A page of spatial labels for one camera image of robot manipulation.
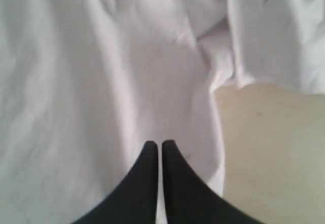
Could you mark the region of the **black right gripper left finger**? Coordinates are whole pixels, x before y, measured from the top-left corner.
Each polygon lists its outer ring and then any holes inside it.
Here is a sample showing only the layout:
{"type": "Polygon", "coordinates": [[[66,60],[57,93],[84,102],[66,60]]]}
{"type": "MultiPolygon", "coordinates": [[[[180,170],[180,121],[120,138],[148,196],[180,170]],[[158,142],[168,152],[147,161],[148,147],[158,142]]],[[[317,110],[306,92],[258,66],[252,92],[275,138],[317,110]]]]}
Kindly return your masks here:
{"type": "Polygon", "coordinates": [[[75,223],[155,223],[157,194],[158,147],[147,141],[116,188],[75,223]]]}

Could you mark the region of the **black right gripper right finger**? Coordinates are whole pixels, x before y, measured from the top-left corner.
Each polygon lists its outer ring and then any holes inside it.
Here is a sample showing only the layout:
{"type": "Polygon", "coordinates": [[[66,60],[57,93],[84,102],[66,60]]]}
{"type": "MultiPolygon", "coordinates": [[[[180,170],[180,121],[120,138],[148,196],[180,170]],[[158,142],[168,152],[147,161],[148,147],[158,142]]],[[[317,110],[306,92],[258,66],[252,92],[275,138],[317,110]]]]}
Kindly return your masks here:
{"type": "Polygon", "coordinates": [[[162,178],[168,223],[253,223],[204,183],[173,140],[162,143],[162,178]]]}

